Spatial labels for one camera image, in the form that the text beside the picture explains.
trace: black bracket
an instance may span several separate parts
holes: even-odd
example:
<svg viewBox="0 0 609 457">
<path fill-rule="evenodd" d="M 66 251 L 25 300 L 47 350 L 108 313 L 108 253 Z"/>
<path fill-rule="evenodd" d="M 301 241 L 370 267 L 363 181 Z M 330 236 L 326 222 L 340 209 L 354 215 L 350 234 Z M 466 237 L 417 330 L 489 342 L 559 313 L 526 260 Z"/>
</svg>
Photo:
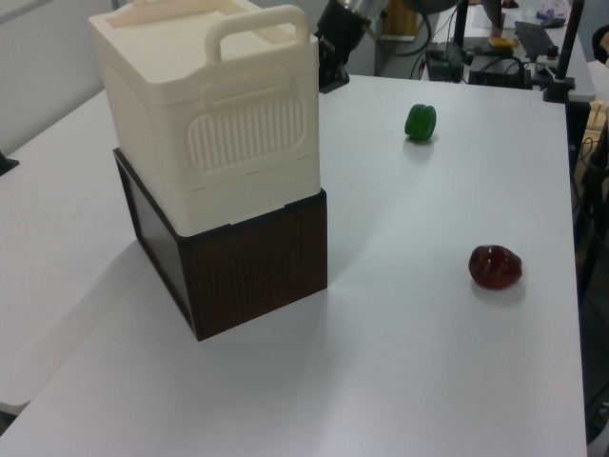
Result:
<svg viewBox="0 0 609 457">
<path fill-rule="evenodd" d="M 0 176 L 19 165 L 17 160 L 8 159 L 0 152 Z"/>
</svg>

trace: green bell pepper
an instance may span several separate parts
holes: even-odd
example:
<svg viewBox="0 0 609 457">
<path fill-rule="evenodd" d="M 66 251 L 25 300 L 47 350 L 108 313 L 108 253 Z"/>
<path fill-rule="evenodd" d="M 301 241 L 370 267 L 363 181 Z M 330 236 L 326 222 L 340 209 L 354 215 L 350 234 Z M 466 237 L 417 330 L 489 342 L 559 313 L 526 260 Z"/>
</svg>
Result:
<svg viewBox="0 0 609 457">
<path fill-rule="evenodd" d="M 415 105 L 410 109 L 403 131 L 414 141 L 431 138 L 436 128 L 436 110 L 426 105 Z"/>
</svg>

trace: box handle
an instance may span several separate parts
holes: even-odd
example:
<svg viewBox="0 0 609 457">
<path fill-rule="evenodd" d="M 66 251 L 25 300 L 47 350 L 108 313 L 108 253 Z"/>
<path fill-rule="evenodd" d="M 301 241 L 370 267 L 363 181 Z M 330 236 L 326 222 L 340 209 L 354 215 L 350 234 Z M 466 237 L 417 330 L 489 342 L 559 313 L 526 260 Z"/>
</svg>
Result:
<svg viewBox="0 0 609 457">
<path fill-rule="evenodd" d="M 233 33 L 263 29 L 288 23 L 296 26 L 297 44 L 304 45 L 309 42 L 310 38 L 306 14 L 300 8 L 293 5 L 283 5 L 280 7 L 227 16 L 224 20 L 212 24 L 207 31 L 207 61 L 210 64 L 222 62 L 220 42 Z"/>
</svg>

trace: white table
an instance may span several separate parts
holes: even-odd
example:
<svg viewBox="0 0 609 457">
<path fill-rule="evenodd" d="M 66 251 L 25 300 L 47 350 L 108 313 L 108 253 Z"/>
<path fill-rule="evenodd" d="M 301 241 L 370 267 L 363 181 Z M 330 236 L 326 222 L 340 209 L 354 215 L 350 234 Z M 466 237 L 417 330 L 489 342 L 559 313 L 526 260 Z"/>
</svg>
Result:
<svg viewBox="0 0 609 457">
<path fill-rule="evenodd" d="M 465 36 L 472 37 L 487 37 L 490 33 L 490 29 L 479 29 L 473 26 L 474 23 L 474 15 L 475 8 L 477 7 L 469 7 L 467 9 L 467 22 L 465 23 Z M 449 16 L 452 14 L 453 10 L 447 10 L 440 13 L 438 17 L 438 25 L 437 29 L 442 27 L 444 23 L 448 20 Z M 456 15 L 453 16 L 452 27 L 451 27 L 451 39 L 455 30 L 455 19 Z M 548 36 L 552 40 L 552 42 L 559 47 L 559 50 L 562 48 L 562 41 L 564 40 L 564 34 L 566 33 L 566 27 L 562 27 L 559 29 L 547 29 Z M 514 38 L 515 37 L 514 29 L 505 29 L 503 30 L 504 38 Z M 437 36 L 434 38 L 436 42 L 442 42 L 446 40 L 448 33 L 448 26 L 440 31 Z M 524 48 L 519 46 L 514 50 L 514 55 L 523 62 L 528 61 L 525 57 Z M 590 71 L 588 69 L 588 65 L 586 62 L 585 55 L 583 53 L 583 48 L 581 47 L 580 36 L 578 35 L 575 40 L 575 44 L 573 47 L 573 51 L 571 53 L 571 60 L 569 62 L 569 67 L 567 69 L 567 76 L 575 79 L 575 88 L 569 91 L 569 101 L 571 102 L 592 102 L 596 97 L 596 90 L 594 88 L 594 84 L 592 82 L 592 77 L 590 76 Z"/>
<path fill-rule="evenodd" d="M 19 413 L 145 264 L 97 95 L 0 177 L 0 410 Z"/>
<path fill-rule="evenodd" d="M 585 455 L 563 107 L 353 76 L 320 112 L 328 290 L 197 343 L 146 267 L 0 455 Z M 521 281 L 477 287 L 481 244 Z"/>
</svg>

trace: black device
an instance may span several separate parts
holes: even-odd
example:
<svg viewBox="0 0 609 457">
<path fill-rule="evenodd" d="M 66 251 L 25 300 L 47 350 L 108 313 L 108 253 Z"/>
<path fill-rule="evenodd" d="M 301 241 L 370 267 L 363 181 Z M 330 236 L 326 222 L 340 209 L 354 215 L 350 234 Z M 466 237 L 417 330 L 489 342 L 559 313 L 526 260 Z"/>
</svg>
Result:
<svg viewBox="0 0 609 457">
<path fill-rule="evenodd" d="M 429 81 L 452 81 L 460 83 L 463 79 L 463 54 L 458 46 L 430 43 L 425 50 L 425 63 Z"/>
<path fill-rule="evenodd" d="M 511 57 L 511 48 L 494 48 L 485 37 L 464 37 L 467 21 L 467 0 L 457 5 L 455 34 L 452 43 L 440 46 L 432 43 L 425 52 L 427 73 L 431 81 L 460 83 L 463 65 L 471 65 L 474 55 Z M 502 27 L 501 0 L 482 0 L 482 7 L 493 26 Z"/>
<path fill-rule="evenodd" d="M 358 47 L 372 21 L 379 15 L 389 0 L 328 0 L 325 10 L 317 23 L 315 36 L 319 39 L 319 86 L 320 92 L 327 93 L 349 82 L 349 75 L 344 69 L 349 54 Z M 427 16 L 448 10 L 460 0 L 402 0 L 402 3 L 423 17 L 427 26 L 429 40 L 432 29 Z M 416 55 L 423 48 L 401 56 Z"/>
<path fill-rule="evenodd" d="M 531 62 L 535 62 L 540 55 L 549 55 L 548 50 L 555 45 L 542 26 L 520 21 L 516 21 L 515 25 L 518 39 Z"/>
<path fill-rule="evenodd" d="M 509 58 L 477 55 L 469 68 L 467 84 L 497 88 L 532 89 L 531 70 Z"/>
<path fill-rule="evenodd" d="M 554 80 L 548 84 L 548 87 L 543 91 L 543 100 L 551 103 L 565 103 L 569 90 L 575 88 L 575 80 L 567 78 L 567 69 L 571 61 L 571 51 L 575 44 L 575 39 L 580 26 L 581 13 L 583 12 L 583 0 L 573 0 L 571 6 L 571 15 L 569 16 L 569 25 L 564 34 L 562 41 L 562 49 L 560 50 L 559 66 L 556 71 Z"/>
<path fill-rule="evenodd" d="M 488 42 L 488 37 L 465 37 L 465 23 L 467 21 L 467 0 L 463 0 L 457 6 L 455 18 L 455 35 L 453 42 L 465 52 L 474 55 L 491 55 L 497 57 L 509 57 L 514 55 L 511 48 L 495 48 Z M 491 24 L 499 30 L 503 29 L 503 18 L 501 13 L 501 0 L 482 0 L 482 7 Z"/>
</svg>

